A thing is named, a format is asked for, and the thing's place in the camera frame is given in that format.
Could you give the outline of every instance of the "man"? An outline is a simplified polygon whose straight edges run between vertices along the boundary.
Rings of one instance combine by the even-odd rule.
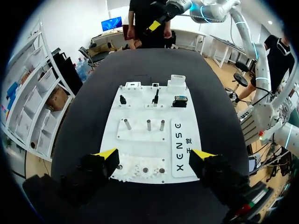
[[[125,17],[122,20],[122,30],[124,34],[124,38],[126,41],[128,41],[128,44],[126,45],[125,49],[137,49],[141,48],[142,43],[138,38],[128,38],[128,28],[129,28],[129,19],[128,17]]]
[[[131,0],[129,10],[128,37],[140,39],[142,48],[164,48],[165,40],[171,38],[170,21],[159,26],[150,35],[144,35],[144,31],[161,16],[151,3],[157,1],[166,5],[167,0]]]
[[[268,64],[271,76],[271,89],[272,93],[275,93],[285,76],[285,73],[289,69],[292,72],[294,66],[294,58],[291,55],[290,42],[285,36],[279,39],[274,35],[270,35],[264,43],[266,50],[270,49],[268,54]],[[253,91],[256,90],[256,78],[252,78],[246,89],[237,97],[233,102],[234,106],[237,103],[249,96]]]

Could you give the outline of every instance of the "white fixture board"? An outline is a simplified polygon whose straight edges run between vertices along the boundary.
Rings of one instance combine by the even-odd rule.
[[[157,107],[153,107],[152,100],[157,88],[159,89],[159,101]],[[144,178],[137,175],[132,178],[129,174],[122,178],[123,180],[153,184],[198,180],[189,166],[190,151],[187,150],[189,147],[190,150],[192,148],[201,150],[199,129],[189,89],[178,86],[178,92],[174,92],[172,86],[172,93],[167,90],[170,88],[168,89],[166,86],[141,86],[129,90],[127,87],[121,86],[116,93],[100,151],[105,152],[117,148],[122,162],[127,156],[130,167],[137,167],[137,169],[140,164],[157,169],[161,166],[160,161],[163,161],[162,165],[165,169],[162,177],[154,175],[151,178]],[[120,104],[120,95],[126,99],[125,106]],[[187,107],[172,108],[175,96],[188,97]],[[131,130],[128,130],[124,119],[129,121]],[[148,119],[151,120],[151,131],[147,129],[146,121]],[[165,120],[163,131],[160,131],[161,120]],[[179,131],[182,134],[179,139],[176,138],[176,130],[171,127],[172,124],[178,122],[181,124]],[[192,139],[191,143],[187,144],[186,139]],[[177,148],[177,143],[180,142],[182,145]],[[178,159],[177,154],[183,154],[183,159]],[[183,165],[181,167],[183,171],[177,171],[177,165]]]

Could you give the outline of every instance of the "gear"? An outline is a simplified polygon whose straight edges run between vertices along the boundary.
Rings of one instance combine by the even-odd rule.
[[[156,167],[157,167],[155,169],[156,175],[165,175],[167,173],[165,165],[163,163],[157,164]]]
[[[135,163],[133,157],[125,154],[120,154],[120,164],[111,175],[111,178],[119,181],[130,181],[136,176]]]
[[[150,160],[144,159],[136,165],[137,175],[144,179],[155,177],[158,174],[157,167]]]

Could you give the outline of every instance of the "metal peg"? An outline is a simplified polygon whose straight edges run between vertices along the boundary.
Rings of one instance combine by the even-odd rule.
[[[151,130],[150,120],[147,120],[146,122],[148,124],[148,130],[150,131]]]
[[[161,120],[161,127],[160,127],[161,132],[164,130],[164,124],[165,124],[165,120]]]
[[[127,120],[127,119],[124,119],[123,121],[125,122],[125,124],[126,124],[128,130],[131,130],[132,127],[131,127],[130,123],[128,122],[128,120]]]

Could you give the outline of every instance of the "desk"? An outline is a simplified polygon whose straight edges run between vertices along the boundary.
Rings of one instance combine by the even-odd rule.
[[[205,46],[205,38],[206,38],[206,34],[204,33],[200,33],[200,32],[194,32],[194,31],[187,31],[187,30],[183,30],[183,29],[175,29],[175,28],[172,28],[171,29],[172,31],[175,31],[176,33],[188,33],[188,34],[192,34],[192,35],[195,35],[195,46],[192,46],[194,47],[194,50],[197,51],[197,46],[198,46],[198,42],[199,42],[199,38],[202,36],[202,45],[201,45],[201,48],[200,48],[200,54],[202,55],[202,52],[203,52],[203,49],[204,49],[204,46]],[[110,37],[113,37],[113,36],[116,36],[116,35],[123,35],[123,31],[119,31],[119,32],[111,32],[111,33],[107,33],[107,34],[102,34],[101,36],[96,36],[96,37],[93,37],[91,40],[92,40],[92,43],[95,43],[99,40],[103,40],[105,39],[106,42],[107,42],[107,38],[110,38]]]
[[[223,66],[223,63],[224,63],[225,58],[226,58],[226,56],[227,56],[227,54],[228,54],[228,50],[229,50],[229,48],[231,48],[232,50],[235,50],[235,51],[238,52],[238,57],[237,57],[237,60],[236,60],[236,61],[239,60],[240,55],[245,55],[245,56],[246,56],[245,51],[244,51],[243,49],[239,48],[238,46],[235,46],[234,44],[232,44],[232,43],[230,43],[230,42],[228,42],[228,41],[225,41],[225,40],[223,40],[223,39],[221,39],[221,38],[218,38],[218,37],[216,37],[216,36],[211,35],[211,37],[213,37],[215,40],[217,40],[217,44],[215,44],[215,45],[213,46],[213,50],[212,50],[212,59],[216,62],[216,64],[217,64],[220,68],[222,68],[222,66]],[[216,51],[217,51],[218,44],[224,44],[224,45],[226,46],[226,47],[225,47],[225,51],[224,51],[224,56],[223,56],[223,58],[222,58],[222,60],[221,60],[220,62],[216,59]],[[247,60],[247,63],[246,63],[247,67],[250,66],[250,64],[252,63],[252,61],[253,61],[253,59],[248,59],[248,60]]]
[[[99,152],[120,85],[141,81],[143,85],[166,86],[171,74],[186,76],[202,150],[224,155],[235,171],[248,175],[248,154],[240,122],[205,59],[183,49],[139,49],[108,55],[81,87],[57,136],[51,176],[59,180],[61,174],[75,169],[80,157]],[[200,182],[155,185],[116,180],[99,189],[83,209],[90,219],[101,223],[111,223],[113,219],[113,223],[132,224],[219,224],[228,212],[227,206],[221,205]]]

